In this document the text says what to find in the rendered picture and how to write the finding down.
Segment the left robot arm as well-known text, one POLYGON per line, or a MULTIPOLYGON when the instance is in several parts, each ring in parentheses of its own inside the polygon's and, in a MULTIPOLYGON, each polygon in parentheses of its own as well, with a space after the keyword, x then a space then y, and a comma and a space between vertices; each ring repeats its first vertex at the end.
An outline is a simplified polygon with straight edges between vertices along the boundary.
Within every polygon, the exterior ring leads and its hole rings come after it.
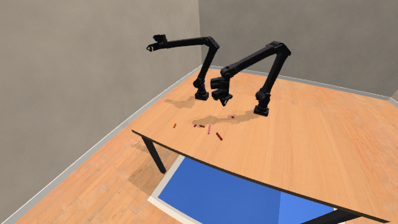
POLYGON ((211 89, 217 89, 211 92, 211 96, 213 97, 213 99, 218 101, 221 96, 223 98, 226 98, 228 96, 228 90, 224 89, 229 89, 230 78, 234 77, 235 74, 257 63, 258 61, 274 54, 277 54, 277 56, 266 79, 266 82, 263 87, 260 88, 260 90, 256 93, 256 100, 258 100, 259 104, 256 105, 254 109, 254 112, 256 113, 268 115, 269 108, 267 107, 267 105, 270 102, 271 89, 286 58, 291 55, 291 51, 282 42, 273 41, 267 44, 266 47, 264 47, 263 49, 258 50, 257 52, 243 58, 236 63, 222 68, 220 71, 222 76, 218 78, 212 78, 210 80, 211 89))

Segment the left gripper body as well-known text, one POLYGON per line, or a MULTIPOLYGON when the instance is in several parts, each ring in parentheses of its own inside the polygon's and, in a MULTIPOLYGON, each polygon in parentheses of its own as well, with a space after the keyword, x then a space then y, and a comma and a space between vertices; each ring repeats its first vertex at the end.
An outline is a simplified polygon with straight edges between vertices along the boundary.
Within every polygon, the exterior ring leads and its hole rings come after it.
POLYGON ((228 99, 232 99, 232 95, 231 94, 229 94, 229 89, 224 89, 224 90, 228 90, 228 96, 226 97, 226 98, 223 98, 222 96, 220 97, 220 99, 222 99, 223 101, 224 100, 228 100, 228 99))

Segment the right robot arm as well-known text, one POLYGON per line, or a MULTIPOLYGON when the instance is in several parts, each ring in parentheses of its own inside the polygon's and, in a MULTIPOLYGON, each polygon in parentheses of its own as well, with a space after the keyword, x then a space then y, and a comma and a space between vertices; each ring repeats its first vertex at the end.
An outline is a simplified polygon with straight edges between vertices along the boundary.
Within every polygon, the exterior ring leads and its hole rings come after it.
POLYGON ((154 40, 156 43, 154 43, 154 47, 158 47, 160 49, 170 49, 174 47, 183 47, 183 46, 189 46, 189 45, 203 45, 205 44, 206 46, 209 47, 209 51, 206 55, 205 61, 203 63, 203 66, 200 70, 200 73, 197 77, 197 79, 193 82, 193 86, 197 88, 197 92, 195 93, 195 96, 203 97, 206 98, 209 95, 209 92, 206 92, 205 90, 205 76, 206 73, 211 65, 211 62, 215 56, 215 53, 219 49, 219 45, 217 42, 211 37, 198 37, 198 38, 192 38, 192 39, 183 39, 183 40, 175 40, 175 41, 167 41, 165 34, 163 35, 154 35, 153 36, 154 40), (200 43, 200 44, 199 44, 200 43))

